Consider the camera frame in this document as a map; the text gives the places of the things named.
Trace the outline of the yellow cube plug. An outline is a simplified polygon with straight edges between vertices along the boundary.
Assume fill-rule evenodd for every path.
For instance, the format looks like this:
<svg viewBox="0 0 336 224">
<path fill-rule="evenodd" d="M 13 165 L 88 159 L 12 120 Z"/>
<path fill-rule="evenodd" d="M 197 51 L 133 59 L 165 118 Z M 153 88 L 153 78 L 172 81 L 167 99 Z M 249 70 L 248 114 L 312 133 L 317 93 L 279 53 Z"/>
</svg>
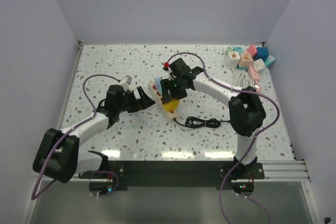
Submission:
<svg viewBox="0 0 336 224">
<path fill-rule="evenodd" d="M 168 103 L 162 104 L 163 105 L 163 109 L 166 112 L 171 112 L 171 111 L 175 111 L 179 105 L 180 101 L 177 99 L 173 99 L 171 101 L 169 101 Z"/>
</svg>

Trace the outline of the beige red power strip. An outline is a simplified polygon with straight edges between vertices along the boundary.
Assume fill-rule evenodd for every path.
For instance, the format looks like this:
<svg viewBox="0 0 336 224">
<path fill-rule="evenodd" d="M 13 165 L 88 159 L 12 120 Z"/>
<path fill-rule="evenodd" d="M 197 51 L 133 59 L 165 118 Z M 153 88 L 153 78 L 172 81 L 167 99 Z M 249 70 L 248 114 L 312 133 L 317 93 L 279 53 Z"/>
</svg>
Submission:
<svg viewBox="0 0 336 224">
<path fill-rule="evenodd" d="M 158 107 L 161 109 L 161 111 L 163 112 L 163 114 L 166 116 L 168 121 L 173 121 L 175 118 L 177 118 L 179 116 L 177 109 L 175 110 L 170 110 L 167 111 L 164 108 L 164 105 L 162 103 L 162 96 L 158 93 L 158 90 L 155 88 L 155 82 L 153 80 L 149 81 L 148 84 L 148 89 L 153 97 L 153 100 L 156 102 L 156 104 L 158 105 Z"/>
</svg>

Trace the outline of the light blue cube plug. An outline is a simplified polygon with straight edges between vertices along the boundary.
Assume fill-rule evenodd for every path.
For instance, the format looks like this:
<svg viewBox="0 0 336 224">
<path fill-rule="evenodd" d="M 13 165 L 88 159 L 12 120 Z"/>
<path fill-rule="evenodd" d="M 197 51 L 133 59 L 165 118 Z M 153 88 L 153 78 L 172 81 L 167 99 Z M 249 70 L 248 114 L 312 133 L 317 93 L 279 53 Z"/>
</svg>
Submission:
<svg viewBox="0 0 336 224">
<path fill-rule="evenodd" d="M 160 88 L 161 88 L 161 80 L 162 80 L 162 77 L 155 78 L 155 80 L 154 80 L 154 86 L 155 86 L 156 90 L 160 90 Z"/>
</svg>

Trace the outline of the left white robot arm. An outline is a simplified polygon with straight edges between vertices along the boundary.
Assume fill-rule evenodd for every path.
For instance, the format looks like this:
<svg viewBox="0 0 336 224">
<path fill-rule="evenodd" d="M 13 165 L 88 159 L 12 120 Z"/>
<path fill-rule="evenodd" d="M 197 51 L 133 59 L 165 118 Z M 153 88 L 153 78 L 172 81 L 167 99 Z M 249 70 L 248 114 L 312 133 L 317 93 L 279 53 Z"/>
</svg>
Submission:
<svg viewBox="0 0 336 224">
<path fill-rule="evenodd" d="M 47 130 L 34 159 L 33 170 L 61 183 L 70 181 L 77 173 L 88 171 L 97 178 L 105 177 L 109 171 L 108 158 L 95 151 L 87 156 L 79 149 L 86 141 L 112 127 L 122 112 L 134 113 L 155 104 L 142 87 L 137 87 L 137 91 L 138 98 L 132 90 L 111 85 L 105 99 L 86 119 L 62 130 Z"/>
</svg>

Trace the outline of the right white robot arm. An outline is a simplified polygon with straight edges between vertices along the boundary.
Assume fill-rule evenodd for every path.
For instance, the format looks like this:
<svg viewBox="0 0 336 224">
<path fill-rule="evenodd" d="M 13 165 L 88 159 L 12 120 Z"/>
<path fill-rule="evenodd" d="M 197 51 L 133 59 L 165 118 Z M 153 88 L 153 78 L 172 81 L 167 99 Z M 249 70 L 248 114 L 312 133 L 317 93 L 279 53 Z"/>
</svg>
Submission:
<svg viewBox="0 0 336 224">
<path fill-rule="evenodd" d="M 224 81 L 209 78 L 200 67 L 176 72 L 168 67 L 163 70 L 168 73 L 168 78 L 160 81 L 164 110 L 170 112 L 176 109 L 178 100 L 187 97 L 187 89 L 207 94 L 228 107 L 230 124 L 237 133 L 235 159 L 240 161 L 234 165 L 234 173 L 239 178 L 250 175 L 253 171 L 251 163 L 256 160 L 253 137 L 266 118 L 255 90 L 229 87 Z"/>
</svg>

